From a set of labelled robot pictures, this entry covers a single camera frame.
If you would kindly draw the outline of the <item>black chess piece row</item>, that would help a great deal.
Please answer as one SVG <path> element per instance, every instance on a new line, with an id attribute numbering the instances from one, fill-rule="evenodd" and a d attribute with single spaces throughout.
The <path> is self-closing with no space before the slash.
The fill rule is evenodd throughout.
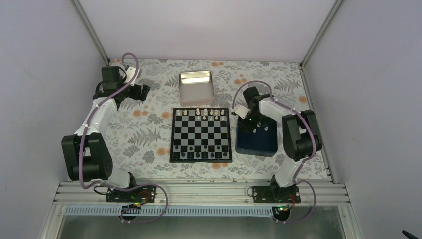
<path id="1" fill-rule="evenodd" d="M 173 147 L 174 159 L 226 159 L 230 158 L 230 147 L 227 145 L 201 146 L 201 145 L 177 145 Z"/>

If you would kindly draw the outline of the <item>aluminium rail frame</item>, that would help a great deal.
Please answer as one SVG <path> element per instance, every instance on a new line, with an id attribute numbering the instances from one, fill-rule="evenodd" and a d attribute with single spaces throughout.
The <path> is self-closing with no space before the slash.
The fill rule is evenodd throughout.
<path id="1" fill-rule="evenodd" d="M 161 181 L 158 185 L 154 203 L 165 205 L 166 193 L 170 206 L 250 206 L 253 205 L 252 185 L 263 184 L 253 182 L 205 182 L 205 181 Z M 345 185 L 329 182 L 312 181 L 311 189 L 307 184 L 299 185 L 301 206 L 348 206 L 350 198 Z M 105 204 L 106 196 L 93 190 L 84 190 L 77 183 L 61 182 L 53 199 L 54 204 Z"/>

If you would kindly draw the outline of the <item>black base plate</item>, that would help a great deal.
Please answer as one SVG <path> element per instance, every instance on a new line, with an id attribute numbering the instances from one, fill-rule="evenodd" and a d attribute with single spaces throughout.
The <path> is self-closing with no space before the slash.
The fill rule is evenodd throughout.
<path id="1" fill-rule="evenodd" d="M 105 201 L 118 203 L 153 203 L 156 195 L 156 186 L 147 185 L 132 191 L 108 189 Z"/>
<path id="2" fill-rule="evenodd" d="M 299 188 L 296 185 L 290 187 L 253 186 L 252 197 L 254 203 L 300 203 Z"/>

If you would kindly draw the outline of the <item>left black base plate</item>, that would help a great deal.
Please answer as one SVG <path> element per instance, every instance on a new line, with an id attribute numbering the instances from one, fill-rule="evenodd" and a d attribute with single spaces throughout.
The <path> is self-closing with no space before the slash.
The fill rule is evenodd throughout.
<path id="1" fill-rule="evenodd" d="M 132 191 L 108 189 L 105 201 L 118 203 L 153 203 L 156 195 L 156 186 L 147 185 Z"/>

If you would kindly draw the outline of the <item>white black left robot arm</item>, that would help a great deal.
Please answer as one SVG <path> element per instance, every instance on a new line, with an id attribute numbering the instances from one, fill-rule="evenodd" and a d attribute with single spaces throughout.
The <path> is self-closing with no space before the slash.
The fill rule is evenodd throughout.
<path id="1" fill-rule="evenodd" d="M 104 134 L 125 99 L 146 99 L 150 87 L 135 82 L 141 72 L 140 68 L 131 66 L 102 67 L 102 80 L 96 86 L 84 123 L 61 141 L 70 180 L 79 181 L 84 189 L 93 186 L 119 188 L 118 194 L 127 202 L 138 196 L 136 180 L 132 173 L 114 169 Z"/>

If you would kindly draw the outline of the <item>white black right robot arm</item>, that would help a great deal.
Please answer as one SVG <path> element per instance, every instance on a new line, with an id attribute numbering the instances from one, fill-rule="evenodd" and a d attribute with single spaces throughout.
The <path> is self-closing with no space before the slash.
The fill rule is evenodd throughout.
<path id="1" fill-rule="evenodd" d="M 268 186 L 252 188 L 255 203 L 299 201 L 297 175 L 307 159 L 320 151 L 323 142 L 315 113 L 298 112 L 279 102 L 271 93 L 260 94 L 256 87 L 244 92 L 247 106 L 237 105 L 235 150 L 239 154 L 272 157 L 278 151 L 277 125 L 282 126 L 283 150 L 288 159 L 271 177 Z"/>

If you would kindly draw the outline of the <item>floral patterned table mat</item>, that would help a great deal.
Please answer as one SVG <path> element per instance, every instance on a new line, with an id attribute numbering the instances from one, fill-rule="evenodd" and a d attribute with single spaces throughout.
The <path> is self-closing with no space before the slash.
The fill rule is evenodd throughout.
<path id="1" fill-rule="evenodd" d="M 272 90 L 274 97 L 298 110 L 309 105 L 300 67 L 291 62 L 141 59 L 142 73 L 137 83 L 150 87 L 144 102 L 126 99 L 108 124 L 104 139 L 113 165 L 138 178 L 176 179 L 269 179 L 288 161 L 278 132 L 278 151 L 264 157 L 233 152 L 231 163 L 172 163 L 171 129 L 173 109 L 180 106 L 179 74 L 210 71 L 215 99 L 208 106 L 214 116 L 200 116 L 206 124 L 230 121 L 230 136 L 236 139 L 237 116 L 232 104 L 245 104 L 239 88 L 255 86 L 262 94 Z"/>

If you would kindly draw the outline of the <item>pink metal tin box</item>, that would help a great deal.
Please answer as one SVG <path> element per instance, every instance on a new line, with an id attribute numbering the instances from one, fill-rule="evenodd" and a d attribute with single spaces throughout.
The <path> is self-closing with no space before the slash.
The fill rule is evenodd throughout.
<path id="1" fill-rule="evenodd" d="M 182 72 L 178 82 L 181 106 L 212 105 L 215 102 L 211 71 Z"/>

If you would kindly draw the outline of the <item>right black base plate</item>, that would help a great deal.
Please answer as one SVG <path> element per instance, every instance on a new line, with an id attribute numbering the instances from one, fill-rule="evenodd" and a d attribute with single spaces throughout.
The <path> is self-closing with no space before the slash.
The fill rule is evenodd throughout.
<path id="1" fill-rule="evenodd" d="M 252 197 L 254 203 L 300 203 L 299 188 L 296 185 L 290 187 L 253 186 Z"/>

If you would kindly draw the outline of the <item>blue plastic piece tray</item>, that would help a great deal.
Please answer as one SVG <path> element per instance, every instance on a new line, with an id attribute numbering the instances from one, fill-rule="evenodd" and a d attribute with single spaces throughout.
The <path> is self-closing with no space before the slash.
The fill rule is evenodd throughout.
<path id="1" fill-rule="evenodd" d="M 267 118 L 255 131 L 247 132 L 241 127 L 244 120 L 237 119 L 235 150 L 239 154 L 272 157 L 278 151 L 277 123 Z"/>

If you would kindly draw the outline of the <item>black silver chess board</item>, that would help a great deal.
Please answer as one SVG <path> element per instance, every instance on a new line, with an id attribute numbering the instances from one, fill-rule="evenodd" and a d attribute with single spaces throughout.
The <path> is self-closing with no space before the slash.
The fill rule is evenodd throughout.
<path id="1" fill-rule="evenodd" d="M 228 108 L 207 108 L 208 114 L 203 115 L 204 108 L 199 108 L 201 114 L 196 115 L 196 108 L 174 108 L 171 128 L 171 149 L 170 163 L 231 163 L 233 161 L 231 133 L 230 133 L 230 116 Z M 225 121 L 221 121 L 220 111 L 225 110 Z M 182 114 L 177 115 L 176 110 L 181 110 Z M 187 110 L 188 114 L 183 115 L 183 110 Z M 219 110 L 219 119 L 214 120 L 215 115 L 210 115 L 210 110 Z M 201 145 L 201 146 L 217 146 L 227 145 L 230 147 L 230 158 L 226 159 L 174 159 L 172 157 L 173 147 L 177 145 Z"/>

